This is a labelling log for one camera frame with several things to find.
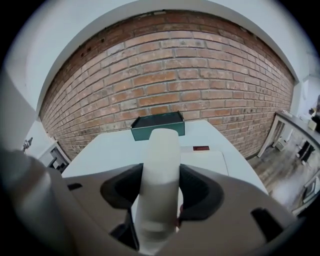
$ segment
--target green container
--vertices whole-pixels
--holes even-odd
[[[185,120],[178,112],[154,114],[138,117],[131,125],[135,141],[147,141],[154,129],[165,128],[177,131],[179,136],[185,135]]]

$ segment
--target white arched wall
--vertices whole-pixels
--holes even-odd
[[[285,62],[296,81],[309,74],[304,33],[272,0],[57,0],[47,12],[26,61],[29,104],[39,113],[46,91],[68,57],[98,31],[158,10],[213,14],[251,31]]]

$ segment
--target gray floor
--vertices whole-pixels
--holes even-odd
[[[269,147],[261,158],[248,160],[258,174],[269,195],[292,211],[302,203],[304,184],[320,168],[320,154],[314,151],[305,166],[296,158],[297,145],[304,140],[298,133],[293,133],[283,151]]]

